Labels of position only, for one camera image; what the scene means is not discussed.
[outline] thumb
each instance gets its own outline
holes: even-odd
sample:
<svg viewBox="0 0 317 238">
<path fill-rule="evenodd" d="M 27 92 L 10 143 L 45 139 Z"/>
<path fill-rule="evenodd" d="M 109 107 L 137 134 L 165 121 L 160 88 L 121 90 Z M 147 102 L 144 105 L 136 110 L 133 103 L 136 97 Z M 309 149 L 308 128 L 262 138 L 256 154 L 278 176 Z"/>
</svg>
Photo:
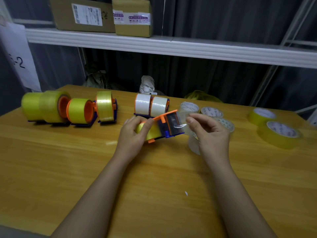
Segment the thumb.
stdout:
<svg viewBox="0 0 317 238">
<path fill-rule="evenodd" d="M 148 119 L 148 120 L 144 123 L 144 125 L 143 125 L 143 127 L 142 127 L 142 129 L 141 129 L 141 131 L 140 131 L 140 133 L 139 133 L 139 135 L 140 135 L 144 140 L 146 139 L 146 136 L 147 136 L 149 130 L 151 129 L 153 123 L 154 123 L 154 120 L 153 120 L 153 119 Z"/>
<path fill-rule="evenodd" d="M 196 119 L 187 117 L 186 122 L 188 123 L 191 131 L 195 132 L 198 138 L 200 138 L 206 132 Z"/>
</svg>

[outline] person's right arm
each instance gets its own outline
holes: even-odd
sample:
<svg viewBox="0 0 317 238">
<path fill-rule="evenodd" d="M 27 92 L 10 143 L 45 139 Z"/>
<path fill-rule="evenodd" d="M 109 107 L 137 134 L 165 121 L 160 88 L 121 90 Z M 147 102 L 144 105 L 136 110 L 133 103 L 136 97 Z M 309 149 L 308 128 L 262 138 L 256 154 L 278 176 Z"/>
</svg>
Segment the person's right arm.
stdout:
<svg viewBox="0 0 317 238">
<path fill-rule="evenodd" d="M 203 114 L 190 114 L 186 121 L 196 133 L 200 154 L 212 171 L 229 237 L 276 237 L 231 167 L 228 130 Z"/>
</svg>

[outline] person's left hand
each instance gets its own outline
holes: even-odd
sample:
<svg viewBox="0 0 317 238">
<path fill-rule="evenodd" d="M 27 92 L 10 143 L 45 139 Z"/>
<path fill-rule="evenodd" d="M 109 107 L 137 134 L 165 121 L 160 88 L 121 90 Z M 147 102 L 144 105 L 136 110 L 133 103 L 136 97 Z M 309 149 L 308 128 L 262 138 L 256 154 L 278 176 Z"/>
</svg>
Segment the person's left hand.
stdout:
<svg viewBox="0 0 317 238">
<path fill-rule="evenodd" d="M 138 124 L 146 121 L 140 133 L 136 133 L 135 129 Z M 154 123 L 153 119 L 146 119 L 141 116 L 133 116 L 127 119 L 120 131 L 118 144 L 114 155 L 116 158 L 124 159 L 130 163 L 140 152 L 145 138 Z"/>
</svg>

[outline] wooden tabletop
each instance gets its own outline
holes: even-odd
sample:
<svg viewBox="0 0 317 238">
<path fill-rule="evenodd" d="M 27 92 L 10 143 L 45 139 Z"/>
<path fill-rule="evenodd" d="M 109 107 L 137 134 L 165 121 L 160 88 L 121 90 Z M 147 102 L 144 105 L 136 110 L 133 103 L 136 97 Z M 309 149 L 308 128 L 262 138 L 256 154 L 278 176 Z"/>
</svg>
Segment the wooden tabletop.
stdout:
<svg viewBox="0 0 317 238">
<path fill-rule="evenodd" d="M 73 98 L 97 88 L 67 85 Z M 21 108 L 0 117 L 0 224 L 50 235 L 107 164 L 135 93 L 112 91 L 116 124 L 91 128 L 27 122 Z M 170 98 L 174 110 L 184 101 Z M 293 150 L 267 144 L 249 123 L 248 106 L 196 101 L 220 109 L 236 129 L 230 161 L 279 237 L 317 237 L 317 131 L 293 112 L 274 110 L 304 138 Z M 145 144 L 125 173 L 109 237 L 224 237 L 212 177 L 188 136 Z"/>
</svg>

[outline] cardboard box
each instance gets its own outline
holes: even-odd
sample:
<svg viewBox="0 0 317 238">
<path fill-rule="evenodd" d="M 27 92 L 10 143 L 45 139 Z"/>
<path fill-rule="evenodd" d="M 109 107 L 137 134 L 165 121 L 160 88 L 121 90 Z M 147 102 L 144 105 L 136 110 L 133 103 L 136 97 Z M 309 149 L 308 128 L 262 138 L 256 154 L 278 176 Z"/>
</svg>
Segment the cardboard box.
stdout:
<svg viewBox="0 0 317 238">
<path fill-rule="evenodd" d="M 153 32 L 149 0 L 112 0 L 117 35 L 150 37 Z"/>
<path fill-rule="evenodd" d="M 50 0 L 59 30 L 114 33 L 112 5 L 91 0 Z"/>
</svg>

